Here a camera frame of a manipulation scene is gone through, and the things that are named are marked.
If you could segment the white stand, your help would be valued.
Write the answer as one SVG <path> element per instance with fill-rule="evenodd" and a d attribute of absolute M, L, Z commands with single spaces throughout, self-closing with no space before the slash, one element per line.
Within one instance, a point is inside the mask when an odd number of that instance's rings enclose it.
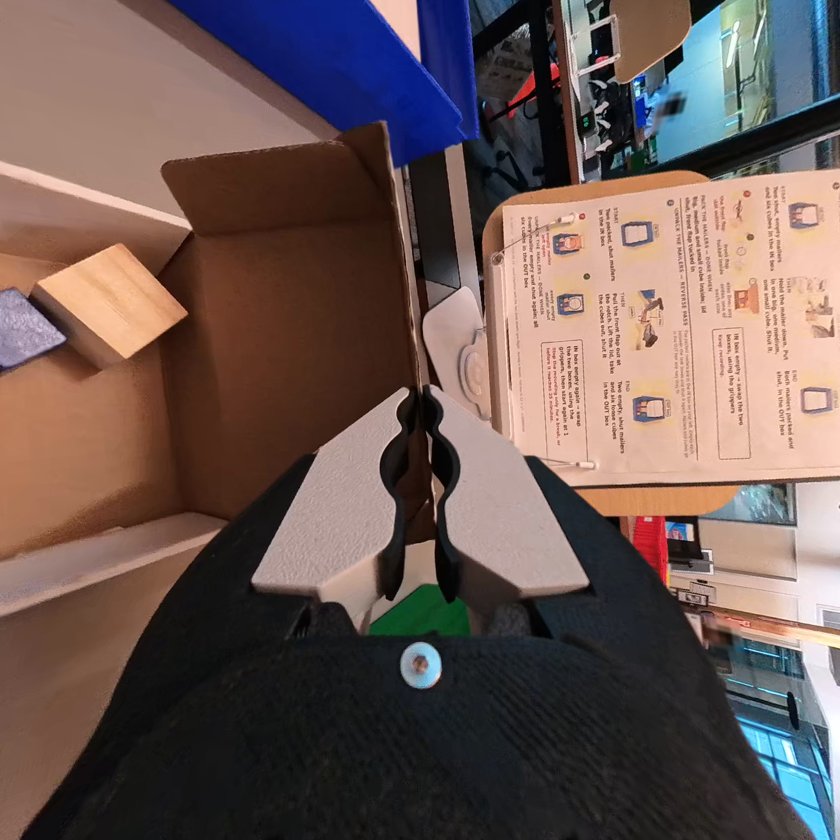
<path fill-rule="evenodd" d="M 462 287 L 423 319 L 423 341 L 440 388 L 480 421 L 491 421 L 487 329 L 472 290 Z"/>

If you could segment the plain wooden cube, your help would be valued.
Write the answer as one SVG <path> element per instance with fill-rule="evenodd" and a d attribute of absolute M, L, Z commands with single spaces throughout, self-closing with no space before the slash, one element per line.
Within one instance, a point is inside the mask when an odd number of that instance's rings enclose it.
<path fill-rule="evenodd" d="M 29 299 L 102 371 L 126 361 L 187 311 L 125 245 L 114 245 L 37 282 Z"/>

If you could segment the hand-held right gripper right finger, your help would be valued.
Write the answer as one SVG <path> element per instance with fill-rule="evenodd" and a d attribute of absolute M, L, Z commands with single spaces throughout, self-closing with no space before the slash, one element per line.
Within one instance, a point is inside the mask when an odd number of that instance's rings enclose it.
<path fill-rule="evenodd" d="M 435 570 L 444 598 L 507 604 L 581 592 L 589 578 L 526 459 L 427 386 L 436 494 Z"/>

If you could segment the green plastic bin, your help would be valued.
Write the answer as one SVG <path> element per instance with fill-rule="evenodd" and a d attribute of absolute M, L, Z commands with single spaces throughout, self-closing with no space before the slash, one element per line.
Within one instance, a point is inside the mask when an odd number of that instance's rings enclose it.
<path fill-rule="evenodd" d="M 374 621 L 369 635 L 469 637 L 467 607 L 446 601 L 437 584 L 422 584 Z"/>

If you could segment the blue plastic bin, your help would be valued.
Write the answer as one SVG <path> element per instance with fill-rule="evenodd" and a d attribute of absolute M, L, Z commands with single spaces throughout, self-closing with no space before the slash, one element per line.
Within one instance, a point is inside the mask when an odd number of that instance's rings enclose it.
<path fill-rule="evenodd" d="M 480 135 L 466 1 L 416 2 L 421 59 L 367 1 L 171 5 L 335 129 L 384 122 L 396 166 Z"/>

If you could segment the white cardboard mailer box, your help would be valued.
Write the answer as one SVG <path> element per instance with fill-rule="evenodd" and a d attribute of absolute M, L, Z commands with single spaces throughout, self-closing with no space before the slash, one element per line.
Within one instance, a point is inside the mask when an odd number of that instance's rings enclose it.
<path fill-rule="evenodd" d="M 383 122 L 161 174 L 185 218 L 2 164 L 2 290 L 125 245 L 187 311 L 108 369 L 67 341 L 2 374 L 2 616 L 195 554 L 420 381 Z"/>

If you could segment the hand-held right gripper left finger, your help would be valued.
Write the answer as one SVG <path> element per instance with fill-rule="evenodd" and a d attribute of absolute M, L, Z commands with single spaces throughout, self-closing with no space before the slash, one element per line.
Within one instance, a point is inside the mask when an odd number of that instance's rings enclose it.
<path fill-rule="evenodd" d="M 321 446 L 251 579 L 259 592 L 320 602 L 395 598 L 406 516 L 412 391 L 401 388 Z"/>

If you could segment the red storage bin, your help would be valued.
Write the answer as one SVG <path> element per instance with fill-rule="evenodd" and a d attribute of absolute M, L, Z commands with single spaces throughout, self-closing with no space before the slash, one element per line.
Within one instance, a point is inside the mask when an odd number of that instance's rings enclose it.
<path fill-rule="evenodd" d="M 669 587 L 669 548 L 665 517 L 636 517 L 632 543 L 665 587 Z"/>

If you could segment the large wooden cube grey face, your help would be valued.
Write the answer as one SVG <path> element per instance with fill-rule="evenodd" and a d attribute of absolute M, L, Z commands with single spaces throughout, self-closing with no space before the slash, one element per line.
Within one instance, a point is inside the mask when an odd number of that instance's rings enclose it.
<path fill-rule="evenodd" d="M 67 336 L 17 288 L 1 290 L 1 373 L 67 343 Z"/>

